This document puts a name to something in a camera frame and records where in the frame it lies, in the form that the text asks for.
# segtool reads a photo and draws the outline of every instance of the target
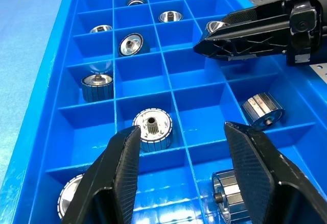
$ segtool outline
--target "center hole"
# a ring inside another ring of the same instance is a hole
[[[155,118],[154,117],[148,118],[148,123],[155,123]]]

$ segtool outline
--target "metal cylinder part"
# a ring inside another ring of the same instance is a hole
[[[201,39],[204,39],[209,34],[212,34],[215,30],[227,26],[228,24],[224,23],[223,21],[210,21],[206,24],[205,30],[203,31]]]
[[[90,33],[105,32],[110,30],[112,30],[112,26],[110,25],[99,25],[91,29]]]
[[[145,3],[146,3],[145,0],[127,0],[126,1],[127,6],[135,6],[135,5],[145,4]]]
[[[135,117],[133,126],[141,127],[141,149],[144,151],[154,152],[170,146],[173,121],[164,110],[143,110]]]
[[[248,123],[257,130],[264,130],[276,123],[284,114],[283,107],[269,93],[250,97],[242,111]]]
[[[249,219],[234,170],[213,173],[214,200],[225,223]]]
[[[83,175],[78,175],[66,183],[58,198],[57,211],[60,219],[62,219],[68,209],[69,204],[73,200],[78,185]]]
[[[141,34],[127,35],[119,45],[119,54],[123,57],[150,52]]]
[[[83,98],[88,103],[113,98],[113,78],[108,74],[93,74],[82,79]]]
[[[160,14],[160,22],[169,22],[169,21],[181,21],[183,20],[183,15],[177,11],[165,11]]]

